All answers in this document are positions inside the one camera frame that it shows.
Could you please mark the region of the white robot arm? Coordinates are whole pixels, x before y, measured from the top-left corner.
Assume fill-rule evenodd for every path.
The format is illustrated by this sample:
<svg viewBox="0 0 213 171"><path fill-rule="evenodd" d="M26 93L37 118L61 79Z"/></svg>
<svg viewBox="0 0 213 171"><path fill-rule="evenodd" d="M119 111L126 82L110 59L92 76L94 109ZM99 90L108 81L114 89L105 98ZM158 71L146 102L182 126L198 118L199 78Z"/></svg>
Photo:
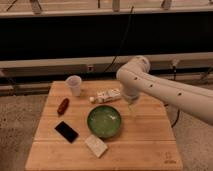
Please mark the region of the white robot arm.
<svg viewBox="0 0 213 171"><path fill-rule="evenodd" d="M158 78L149 74L149 70L149 60L141 55L118 69L116 78L127 102L134 103L144 92L213 125L213 90Z"/></svg>

